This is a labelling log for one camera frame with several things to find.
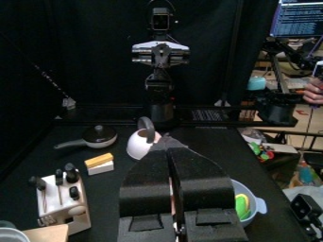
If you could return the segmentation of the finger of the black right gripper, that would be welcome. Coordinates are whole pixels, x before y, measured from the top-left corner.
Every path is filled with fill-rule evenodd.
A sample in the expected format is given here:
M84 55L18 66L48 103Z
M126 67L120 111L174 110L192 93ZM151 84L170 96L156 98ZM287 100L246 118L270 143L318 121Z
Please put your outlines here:
M154 55L154 67L160 68L162 56L160 56L162 45L159 44L151 49Z
M170 55L171 55L172 49L170 48L170 46L167 44L162 45L162 49L160 49L160 55L162 55L162 67L167 68L170 66Z

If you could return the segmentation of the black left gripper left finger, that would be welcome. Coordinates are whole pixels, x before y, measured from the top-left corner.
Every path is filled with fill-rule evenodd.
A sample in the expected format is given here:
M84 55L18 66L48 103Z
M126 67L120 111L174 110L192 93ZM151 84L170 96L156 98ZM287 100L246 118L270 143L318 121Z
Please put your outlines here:
M118 242L175 242L166 140L150 148L124 178Z

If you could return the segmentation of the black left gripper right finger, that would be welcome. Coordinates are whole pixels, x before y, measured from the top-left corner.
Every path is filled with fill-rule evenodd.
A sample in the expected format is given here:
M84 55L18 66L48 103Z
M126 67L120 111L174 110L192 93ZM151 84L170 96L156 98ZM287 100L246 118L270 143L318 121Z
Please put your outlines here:
M167 138L179 242L248 242L235 210L234 185L222 167Z

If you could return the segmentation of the person's hand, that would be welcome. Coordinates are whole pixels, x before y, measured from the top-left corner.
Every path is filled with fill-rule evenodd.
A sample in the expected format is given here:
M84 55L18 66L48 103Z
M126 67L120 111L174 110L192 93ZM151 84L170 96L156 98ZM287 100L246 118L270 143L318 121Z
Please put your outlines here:
M323 105L323 80L314 78L306 85L303 99L312 105Z

